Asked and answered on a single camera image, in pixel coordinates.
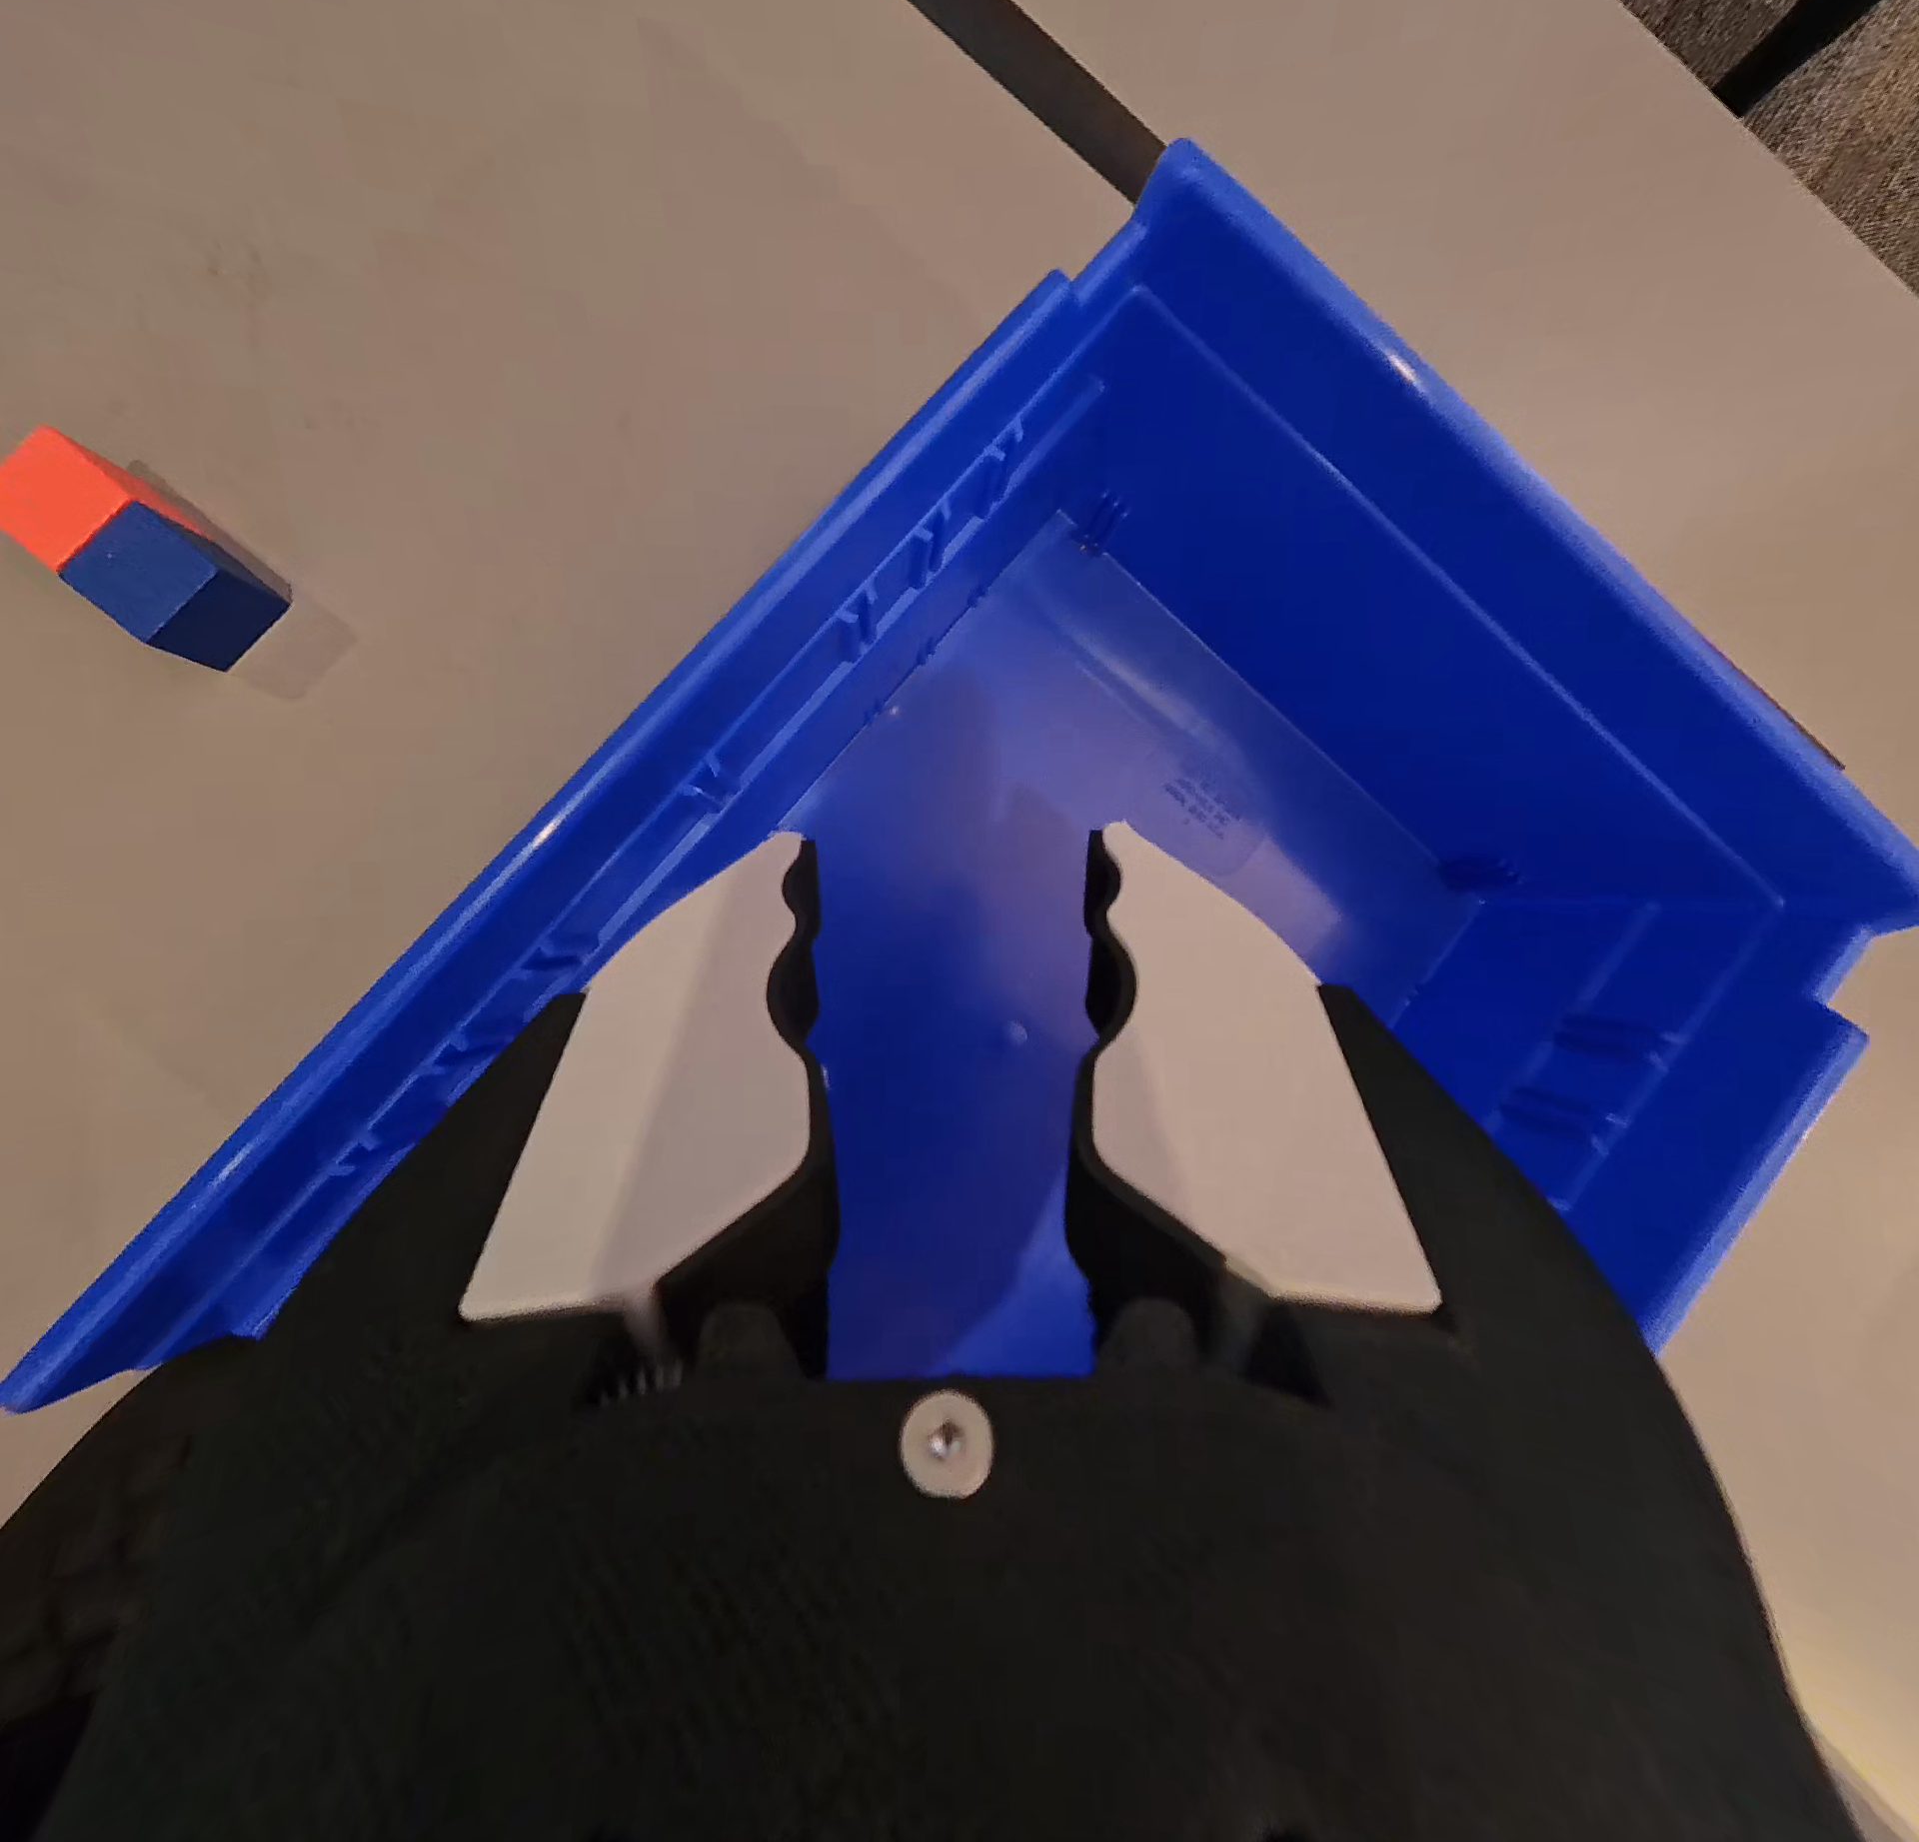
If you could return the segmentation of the blue wooden cube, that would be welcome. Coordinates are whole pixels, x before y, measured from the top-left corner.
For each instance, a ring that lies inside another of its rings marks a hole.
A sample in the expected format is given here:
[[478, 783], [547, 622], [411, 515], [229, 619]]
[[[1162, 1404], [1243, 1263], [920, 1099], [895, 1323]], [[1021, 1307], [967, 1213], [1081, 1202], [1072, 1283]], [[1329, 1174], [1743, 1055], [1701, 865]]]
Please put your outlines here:
[[60, 579], [131, 638], [212, 672], [231, 670], [293, 605], [273, 575], [141, 503], [80, 545]]

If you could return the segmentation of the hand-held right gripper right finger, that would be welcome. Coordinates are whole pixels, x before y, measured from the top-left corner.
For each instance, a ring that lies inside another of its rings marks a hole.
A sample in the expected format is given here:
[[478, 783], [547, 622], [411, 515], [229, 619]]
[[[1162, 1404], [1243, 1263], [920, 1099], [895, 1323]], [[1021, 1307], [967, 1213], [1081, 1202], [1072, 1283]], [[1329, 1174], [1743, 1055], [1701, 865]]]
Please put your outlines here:
[[1135, 826], [1086, 851], [1067, 1248], [1094, 1341], [1166, 1302], [1202, 1349], [1283, 1309], [1430, 1318], [1441, 1288], [1311, 966]]

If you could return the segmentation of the blue plastic bin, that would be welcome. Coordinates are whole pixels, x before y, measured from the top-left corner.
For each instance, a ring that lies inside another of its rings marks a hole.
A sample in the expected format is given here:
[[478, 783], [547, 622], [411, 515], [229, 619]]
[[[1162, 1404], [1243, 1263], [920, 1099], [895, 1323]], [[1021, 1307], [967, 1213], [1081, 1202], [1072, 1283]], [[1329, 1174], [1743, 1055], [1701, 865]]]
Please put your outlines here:
[[1055, 272], [5, 1378], [257, 1335], [553, 997], [820, 854], [835, 1375], [1091, 1357], [1062, 1188], [1111, 821], [1358, 991], [1652, 1345], [1864, 1049], [1914, 848], [1198, 146]]

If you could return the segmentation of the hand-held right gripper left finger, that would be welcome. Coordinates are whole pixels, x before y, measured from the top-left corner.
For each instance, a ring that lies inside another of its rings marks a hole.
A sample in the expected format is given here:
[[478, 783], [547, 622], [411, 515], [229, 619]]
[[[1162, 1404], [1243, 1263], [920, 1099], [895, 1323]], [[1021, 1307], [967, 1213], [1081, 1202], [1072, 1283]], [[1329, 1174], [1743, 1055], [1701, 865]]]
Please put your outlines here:
[[593, 976], [467, 1281], [467, 1321], [621, 1314], [693, 1349], [756, 1302], [825, 1345], [833, 1135], [810, 1049], [820, 865], [780, 831]]

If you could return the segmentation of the orange wooden cube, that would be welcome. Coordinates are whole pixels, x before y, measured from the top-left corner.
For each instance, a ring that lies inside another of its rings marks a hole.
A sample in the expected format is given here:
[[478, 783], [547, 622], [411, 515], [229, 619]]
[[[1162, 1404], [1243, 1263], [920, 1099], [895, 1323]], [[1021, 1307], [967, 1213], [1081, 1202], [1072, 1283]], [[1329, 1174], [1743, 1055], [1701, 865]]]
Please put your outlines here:
[[48, 425], [2, 458], [2, 534], [57, 575], [141, 501], [138, 480]]

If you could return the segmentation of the black stand foot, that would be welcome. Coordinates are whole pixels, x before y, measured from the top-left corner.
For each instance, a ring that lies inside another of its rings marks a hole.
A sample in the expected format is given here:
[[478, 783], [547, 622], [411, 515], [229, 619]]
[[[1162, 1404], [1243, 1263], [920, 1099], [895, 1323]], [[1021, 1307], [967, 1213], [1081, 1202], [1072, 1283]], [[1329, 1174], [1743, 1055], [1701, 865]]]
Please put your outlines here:
[[1886, 0], [1797, 0], [1713, 86], [1734, 115], [1747, 115], [1826, 48], [1872, 16]]

